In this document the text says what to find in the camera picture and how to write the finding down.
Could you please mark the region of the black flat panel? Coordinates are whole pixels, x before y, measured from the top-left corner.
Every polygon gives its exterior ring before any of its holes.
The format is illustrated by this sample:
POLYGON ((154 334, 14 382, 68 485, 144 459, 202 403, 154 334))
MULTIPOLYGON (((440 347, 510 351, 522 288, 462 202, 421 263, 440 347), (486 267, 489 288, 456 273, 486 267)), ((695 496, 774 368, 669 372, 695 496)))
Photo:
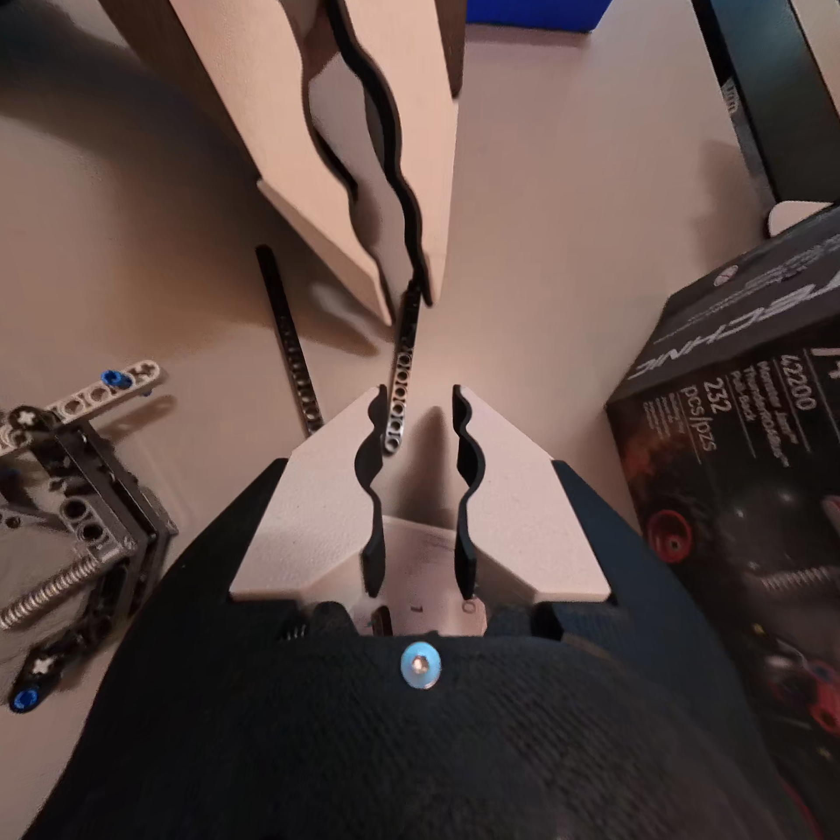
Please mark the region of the black flat panel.
POLYGON ((837 203, 838 110, 793 2, 695 1, 721 95, 772 203, 837 203))

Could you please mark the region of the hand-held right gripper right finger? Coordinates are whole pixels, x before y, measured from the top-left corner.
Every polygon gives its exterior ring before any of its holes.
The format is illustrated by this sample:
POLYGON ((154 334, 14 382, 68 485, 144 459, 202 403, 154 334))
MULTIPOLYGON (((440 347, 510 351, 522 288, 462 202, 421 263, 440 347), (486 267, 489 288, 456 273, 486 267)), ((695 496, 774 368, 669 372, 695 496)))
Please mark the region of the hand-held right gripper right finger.
POLYGON ((452 397, 455 579, 484 607, 484 631, 528 626, 542 606, 602 606, 611 587, 552 457, 465 385, 452 397))

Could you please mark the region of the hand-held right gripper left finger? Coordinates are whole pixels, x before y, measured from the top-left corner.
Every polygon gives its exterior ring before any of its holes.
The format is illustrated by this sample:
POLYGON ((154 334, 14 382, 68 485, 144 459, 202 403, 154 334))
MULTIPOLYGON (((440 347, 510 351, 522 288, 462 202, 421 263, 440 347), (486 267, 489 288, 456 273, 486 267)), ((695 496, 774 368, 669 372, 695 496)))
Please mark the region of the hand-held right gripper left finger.
POLYGON ((373 386, 297 446, 229 588, 234 602, 335 602, 360 632, 382 606, 385 536, 372 487, 389 400, 373 386))

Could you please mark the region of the white instruction booklet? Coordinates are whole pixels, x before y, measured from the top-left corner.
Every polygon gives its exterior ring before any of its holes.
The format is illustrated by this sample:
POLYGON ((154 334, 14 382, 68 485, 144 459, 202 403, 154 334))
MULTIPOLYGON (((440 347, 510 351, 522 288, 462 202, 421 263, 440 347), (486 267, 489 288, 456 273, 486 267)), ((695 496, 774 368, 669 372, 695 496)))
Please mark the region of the white instruction booklet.
POLYGON ((385 516, 385 578, 378 596, 350 610, 361 635, 480 637, 487 611, 463 598, 455 577, 455 531, 385 516))

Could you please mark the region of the grey desk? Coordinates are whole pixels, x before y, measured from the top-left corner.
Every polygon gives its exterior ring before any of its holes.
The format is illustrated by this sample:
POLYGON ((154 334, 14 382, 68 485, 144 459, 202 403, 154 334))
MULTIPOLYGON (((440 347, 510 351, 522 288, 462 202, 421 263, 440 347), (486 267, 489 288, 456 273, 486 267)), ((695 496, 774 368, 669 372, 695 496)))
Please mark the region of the grey desk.
MULTIPOLYGON (((591 38, 472 28, 443 299, 422 319, 387 510, 449 524, 452 384, 624 516, 603 406, 668 295, 760 222, 689 2, 617 2, 591 38)), ((254 254, 275 249, 329 413, 389 339, 259 197, 239 152, 128 49, 98 2, 2 11, 2 396, 162 363, 106 426, 180 529, 176 557, 302 433, 254 254)))

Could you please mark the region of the grey black toy brick assembly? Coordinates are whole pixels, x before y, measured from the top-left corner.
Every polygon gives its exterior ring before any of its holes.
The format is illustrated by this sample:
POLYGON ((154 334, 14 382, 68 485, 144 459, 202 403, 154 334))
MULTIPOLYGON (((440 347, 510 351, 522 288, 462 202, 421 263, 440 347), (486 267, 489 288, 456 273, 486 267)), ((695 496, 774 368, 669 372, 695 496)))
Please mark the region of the grey black toy brick assembly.
POLYGON ((33 456, 59 495, 54 511, 23 498, 14 469, 2 470, 2 532, 57 530, 70 538, 73 560, 2 606, 2 634, 25 630, 72 598, 79 613, 27 651, 5 703, 24 715, 36 709, 74 668, 86 663, 139 611, 160 579, 178 529, 151 489, 127 470, 91 425, 99 415, 165 381, 154 360, 99 378, 47 406, 2 413, 2 462, 33 456))

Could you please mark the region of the blue parts bin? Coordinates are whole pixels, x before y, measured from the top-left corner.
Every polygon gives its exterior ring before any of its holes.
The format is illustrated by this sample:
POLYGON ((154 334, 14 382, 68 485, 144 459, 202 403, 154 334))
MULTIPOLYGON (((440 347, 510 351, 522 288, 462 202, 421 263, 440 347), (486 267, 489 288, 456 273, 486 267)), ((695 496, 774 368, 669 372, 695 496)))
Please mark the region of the blue parts bin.
POLYGON ((588 34, 601 22, 611 1, 468 1, 466 22, 509 28, 535 28, 588 34))

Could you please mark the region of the black toy set box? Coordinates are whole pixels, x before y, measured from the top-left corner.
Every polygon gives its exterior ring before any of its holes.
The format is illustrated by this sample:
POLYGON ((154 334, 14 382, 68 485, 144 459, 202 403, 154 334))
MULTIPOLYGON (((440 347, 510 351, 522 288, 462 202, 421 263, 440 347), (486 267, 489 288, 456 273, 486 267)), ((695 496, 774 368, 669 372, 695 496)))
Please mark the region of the black toy set box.
POLYGON ((606 405, 643 536, 820 838, 839 807, 838 212, 672 295, 606 405))

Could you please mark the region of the black long brick beam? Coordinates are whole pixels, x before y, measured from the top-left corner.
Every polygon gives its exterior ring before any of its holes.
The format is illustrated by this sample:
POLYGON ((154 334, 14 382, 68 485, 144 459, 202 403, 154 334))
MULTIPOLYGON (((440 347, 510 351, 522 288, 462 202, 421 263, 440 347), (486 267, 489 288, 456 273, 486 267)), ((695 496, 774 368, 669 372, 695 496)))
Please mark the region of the black long brick beam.
POLYGON ((395 353, 390 385, 390 405, 382 436, 385 456, 394 455, 402 446, 406 427, 408 386, 413 368, 419 312, 423 302, 418 280, 411 280, 402 298, 400 320, 395 340, 395 353))
POLYGON ((255 254, 266 287, 275 320, 277 340, 287 367, 290 386, 296 397, 301 422, 307 436, 312 436, 323 427, 324 420, 291 314, 277 258, 267 245, 257 246, 255 254))

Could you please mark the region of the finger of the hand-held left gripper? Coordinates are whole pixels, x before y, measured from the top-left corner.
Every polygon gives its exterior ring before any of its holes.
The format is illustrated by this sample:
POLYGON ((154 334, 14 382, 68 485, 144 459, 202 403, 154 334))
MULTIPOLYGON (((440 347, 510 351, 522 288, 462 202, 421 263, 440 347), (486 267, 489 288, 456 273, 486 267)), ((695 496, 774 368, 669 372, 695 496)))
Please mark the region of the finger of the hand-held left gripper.
POLYGON ((403 211, 413 279, 433 307, 445 277, 458 126, 436 3, 327 2, 327 14, 379 117, 382 169, 403 211))
POLYGON ((277 1, 171 5, 259 174, 258 189, 383 323, 392 304, 351 221, 350 194, 313 138, 296 33, 277 1))

